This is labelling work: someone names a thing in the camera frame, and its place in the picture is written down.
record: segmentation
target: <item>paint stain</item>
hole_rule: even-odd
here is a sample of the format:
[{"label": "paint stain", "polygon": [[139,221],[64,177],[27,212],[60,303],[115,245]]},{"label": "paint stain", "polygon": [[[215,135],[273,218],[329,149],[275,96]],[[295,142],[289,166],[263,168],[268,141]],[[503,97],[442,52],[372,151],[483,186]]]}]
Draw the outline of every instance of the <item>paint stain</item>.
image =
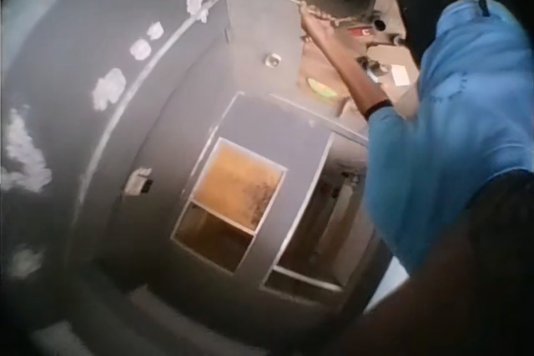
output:
[{"label": "paint stain", "polygon": [[197,20],[206,24],[208,22],[208,10],[201,10],[204,0],[187,0],[187,13],[190,16],[198,14]]},{"label": "paint stain", "polygon": [[52,181],[52,171],[47,168],[43,152],[33,144],[26,123],[15,109],[11,110],[5,143],[8,158],[20,163],[22,171],[9,172],[2,167],[2,190],[20,187],[35,193],[41,192]]},{"label": "paint stain", "polygon": [[9,275],[15,279],[25,279],[43,265],[43,253],[35,253],[28,248],[18,248],[13,255]]},{"label": "paint stain", "polygon": [[152,48],[150,47],[149,43],[144,39],[138,39],[130,47],[130,53],[132,53],[133,58],[139,61],[142,61],[148,56],[150,56],[151,52]]},{"label": "paint stain", "polygon": [[116,103],[126,88],[126,78],[119,68],[112,68],[104,77],[99,78],[93,90],[93,106],[103,111],[109,103]]},{"label": "paint stain", "polygon": [[151,41],[160,39],[163,36],[163,34],[164,34],[164,28],[160,22],[152,24],[149,30],[147,31],[147,35],[149,35],[149,38]]}]

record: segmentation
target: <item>person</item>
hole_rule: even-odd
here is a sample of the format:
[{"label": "person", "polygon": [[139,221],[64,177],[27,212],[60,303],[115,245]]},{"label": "person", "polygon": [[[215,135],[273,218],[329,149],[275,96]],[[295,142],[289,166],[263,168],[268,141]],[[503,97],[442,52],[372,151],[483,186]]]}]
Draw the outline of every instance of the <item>person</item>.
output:
[{"label": "person", "polygon": [[368,120],[365,206],[411,276],[325,354],[525,354],[523,329],[534,327],[529,38],[506,0],[397,2],[420,66],[410,119],[330,24],[300,9]]}]

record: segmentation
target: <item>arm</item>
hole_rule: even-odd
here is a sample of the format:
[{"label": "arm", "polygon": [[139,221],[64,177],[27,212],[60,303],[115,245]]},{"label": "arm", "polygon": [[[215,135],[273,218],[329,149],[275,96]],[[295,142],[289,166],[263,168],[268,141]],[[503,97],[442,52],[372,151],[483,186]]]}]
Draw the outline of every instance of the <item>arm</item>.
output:
[{"label": "arm", "polygon": [[349,55],[333,35],[330,23],[321,21],[300,9],[302,28],[310,35],[317,47],[325,54],[349,89],[356,107],[369,117],[376,105],[390,106],[390,100],[380,85],[374,83]]}]

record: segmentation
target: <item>blue shirt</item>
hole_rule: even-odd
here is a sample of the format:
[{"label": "blue shirt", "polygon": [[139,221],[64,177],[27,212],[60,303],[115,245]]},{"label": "blue shirt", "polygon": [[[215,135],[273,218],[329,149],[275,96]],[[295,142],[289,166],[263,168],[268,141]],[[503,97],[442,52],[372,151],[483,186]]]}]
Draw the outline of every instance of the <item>blue shirt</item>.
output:
[{"label": "blue shirt", "polygon": [[452,3],[421,61],[417,115],[369,120],[365,206],[409,273],[496,175],[532,170],[534,80],[528,36],[500,3]]}]

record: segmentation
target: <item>hand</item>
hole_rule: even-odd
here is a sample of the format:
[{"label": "hand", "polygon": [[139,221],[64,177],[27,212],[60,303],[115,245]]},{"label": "hand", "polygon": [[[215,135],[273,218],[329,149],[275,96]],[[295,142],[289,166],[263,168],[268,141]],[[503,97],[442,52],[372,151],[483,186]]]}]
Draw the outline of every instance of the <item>hand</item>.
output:
[{"label": "hand", "polygon": [[326,13],[311,13],[306,3],[302,2],[299,8],[302,29],[320,48],[324,46],[334,36],[334,29]]}]

